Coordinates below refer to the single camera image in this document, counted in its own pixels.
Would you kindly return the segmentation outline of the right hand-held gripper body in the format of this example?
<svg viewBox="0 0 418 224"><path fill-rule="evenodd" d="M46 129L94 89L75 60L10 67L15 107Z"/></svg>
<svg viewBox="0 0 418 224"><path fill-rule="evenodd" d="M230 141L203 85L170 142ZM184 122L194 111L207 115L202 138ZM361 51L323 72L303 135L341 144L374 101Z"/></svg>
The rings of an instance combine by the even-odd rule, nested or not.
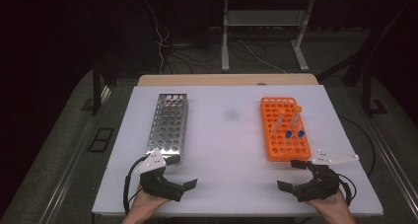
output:
<svg viewBox="0 0 418 224"><path fill-rule="evenodd" d="M309 160L308 170L312 172L313 179L306 184L297 187L296 197L298 201L313 199L325 199L339 190L342 186L347 202L351 202L357 194L357 188L347 177L337 174L330 166L358 161L357 154L341 154L318 149Z"/></svg>

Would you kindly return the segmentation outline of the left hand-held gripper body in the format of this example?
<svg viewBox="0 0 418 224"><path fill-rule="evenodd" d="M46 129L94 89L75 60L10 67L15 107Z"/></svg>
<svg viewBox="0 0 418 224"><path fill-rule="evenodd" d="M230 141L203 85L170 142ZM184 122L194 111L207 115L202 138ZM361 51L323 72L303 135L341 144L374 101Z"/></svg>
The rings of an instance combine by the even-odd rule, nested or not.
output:
<svg viewBox="0 0 418 224"><path fill-rule="evenodd" d="M166 159L156 149L135 167L134 172L140 176L140 186L145 193L165 199L175 199L175 185L164 177L166 165Z"/></svg>

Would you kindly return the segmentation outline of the orange plastic test tube rack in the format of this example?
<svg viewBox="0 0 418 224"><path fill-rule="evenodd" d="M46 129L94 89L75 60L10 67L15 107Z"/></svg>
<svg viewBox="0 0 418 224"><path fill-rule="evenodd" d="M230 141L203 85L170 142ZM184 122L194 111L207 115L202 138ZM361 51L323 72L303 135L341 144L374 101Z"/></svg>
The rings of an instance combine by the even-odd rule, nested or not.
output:
<svg viewBox="0 0 418 224"><path fill-rule="evenodd" d="M291 127L289 125L295 106L298 106L298 103L294 98L264 97L261 99L260 113L263 124L266 154L267 159L269 161L307 161L312 155L308 138L307 146L300 146L298 143L298 131L303 130L304 132L306 132L302 119L302 113L300 113L300 119L295 127ZM277 112L281 108L286 110L283 122L281 124L281 127L275 133L271 133L272 124L275 122ZM292 146L288 148L284 147L286 130L293 131Z"/></svg>

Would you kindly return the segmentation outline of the metal test tube rack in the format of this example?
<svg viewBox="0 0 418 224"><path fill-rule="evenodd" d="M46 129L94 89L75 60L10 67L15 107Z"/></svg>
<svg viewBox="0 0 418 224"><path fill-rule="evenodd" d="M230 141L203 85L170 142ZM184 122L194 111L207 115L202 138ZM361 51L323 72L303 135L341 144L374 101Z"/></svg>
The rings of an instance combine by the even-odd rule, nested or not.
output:
<svg viewBox="0 0 418 224"><path fill-rule="evenodd" d="M151 124L146 154L159 150L166 159L183 157L188 115L187 94L160 94Z"/></svg>

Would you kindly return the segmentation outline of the person's right hand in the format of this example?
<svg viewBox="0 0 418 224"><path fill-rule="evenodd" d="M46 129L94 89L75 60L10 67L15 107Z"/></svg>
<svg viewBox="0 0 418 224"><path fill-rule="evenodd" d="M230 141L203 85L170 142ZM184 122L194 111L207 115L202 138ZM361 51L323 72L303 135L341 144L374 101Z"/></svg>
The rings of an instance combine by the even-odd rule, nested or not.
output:
<svg viewBox="0 0 418 224"><path fill-rule="evenodd" d="M344 195L340 190L325 199L309 200L307 204L311 205L323 217L332 219L350 213Z"/></svg>

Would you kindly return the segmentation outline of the person's left hand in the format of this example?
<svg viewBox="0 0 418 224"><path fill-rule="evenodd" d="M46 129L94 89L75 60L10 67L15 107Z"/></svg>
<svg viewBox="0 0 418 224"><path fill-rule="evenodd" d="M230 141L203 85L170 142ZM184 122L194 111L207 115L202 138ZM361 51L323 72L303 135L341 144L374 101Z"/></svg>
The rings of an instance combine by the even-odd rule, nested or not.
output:
<svg viewBox="0 0 418 224"><path fill-rule="evenodd" d="M139 186L129 210L129 215L133 216L136 220L145 221L167 202L169 202L168 199L148 194Z"/></svg>

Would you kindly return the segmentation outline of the black floor socket plate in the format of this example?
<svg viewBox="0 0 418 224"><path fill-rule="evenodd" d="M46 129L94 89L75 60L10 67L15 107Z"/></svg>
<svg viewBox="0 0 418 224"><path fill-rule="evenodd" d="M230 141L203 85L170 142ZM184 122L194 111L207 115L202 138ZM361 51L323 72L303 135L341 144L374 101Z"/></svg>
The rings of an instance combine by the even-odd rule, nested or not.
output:
<svg viewBox="0 0 418 224"><path fill-rule="evenodd" d="M100 127L96 132L96 135L88 147L89 152L103 153L106 151L110 139L113 135L112 127Z"/></svg>

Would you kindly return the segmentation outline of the black stand leg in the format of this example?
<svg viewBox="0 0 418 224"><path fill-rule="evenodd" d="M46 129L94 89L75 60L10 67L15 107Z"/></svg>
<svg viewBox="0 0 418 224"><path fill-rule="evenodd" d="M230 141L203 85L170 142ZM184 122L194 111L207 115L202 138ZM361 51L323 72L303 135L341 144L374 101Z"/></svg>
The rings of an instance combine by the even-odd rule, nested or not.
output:
<svg viewBox="0 0 418 224"><path fill-rule="evenodd" d="M117 81L117 67L110 56L98 58L93 66L93 115L102 105L103 85L113 86Z"/></svg>

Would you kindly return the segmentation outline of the grey metal stand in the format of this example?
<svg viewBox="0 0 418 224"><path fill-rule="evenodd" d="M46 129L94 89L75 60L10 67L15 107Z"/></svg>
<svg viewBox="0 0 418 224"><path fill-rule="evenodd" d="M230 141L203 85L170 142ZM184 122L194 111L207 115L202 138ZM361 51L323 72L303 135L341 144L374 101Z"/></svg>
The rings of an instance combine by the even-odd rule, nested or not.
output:
<svg viewBox="0 0 418 224"><path fill-rule="evenodd" d="M291 47L302 71L309 66L302 52L302 41L308 28L315 0L309 0L301 10L232 10L230 1L224 1L223 33L221 46L222 70L230 70L228 33L229 27L298 27L298 35L291 40Z"/></svg>

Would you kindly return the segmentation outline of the metal floor rail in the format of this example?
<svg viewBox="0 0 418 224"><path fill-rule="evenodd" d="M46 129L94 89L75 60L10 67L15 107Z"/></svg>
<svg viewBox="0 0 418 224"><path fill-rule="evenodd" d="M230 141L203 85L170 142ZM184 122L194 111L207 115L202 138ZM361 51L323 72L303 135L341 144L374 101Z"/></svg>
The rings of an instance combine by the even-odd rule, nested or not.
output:
<svg viewBox="0 0 418 224"><path fill-rule="evenodd" d="M48 202L38 224L53 224L55 217L57 216L59 209L67 195L67 192L76 176L79 162L82 159L84 151L90 144L89 140L95 127L99 121L99 117L103 112L103 107L107 104L108 98L111 95L111 88L104 86L99 90L99 105L95 113L87 120L86 125L83 128L81 136L75 147L75 151L71 156L71 159L65 168L57 186L54 188L52 198Z"/></svg>
<svg viewBox="0 0 418 224"><path fill-rule="evenodd" d="M377 164L371 181L387 222L418 224L418 128L404 114L362 114Z"/></svg>

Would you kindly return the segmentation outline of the black stand frame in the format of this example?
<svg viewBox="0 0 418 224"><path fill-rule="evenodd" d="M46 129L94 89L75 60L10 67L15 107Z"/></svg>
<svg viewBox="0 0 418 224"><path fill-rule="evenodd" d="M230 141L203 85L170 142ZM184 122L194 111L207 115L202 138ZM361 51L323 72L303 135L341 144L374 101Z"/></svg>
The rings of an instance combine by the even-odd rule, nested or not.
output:
<svg viewBox="0 0 418 224"><path fill-rule="evenodd" d="M375 0L371 32L359 50L316 75L321 81L347 68L346 86L362 84L361 107L367 115L384 113L372 98L372 80L380 80L401 106L418 119L418 0Z"/></svg>

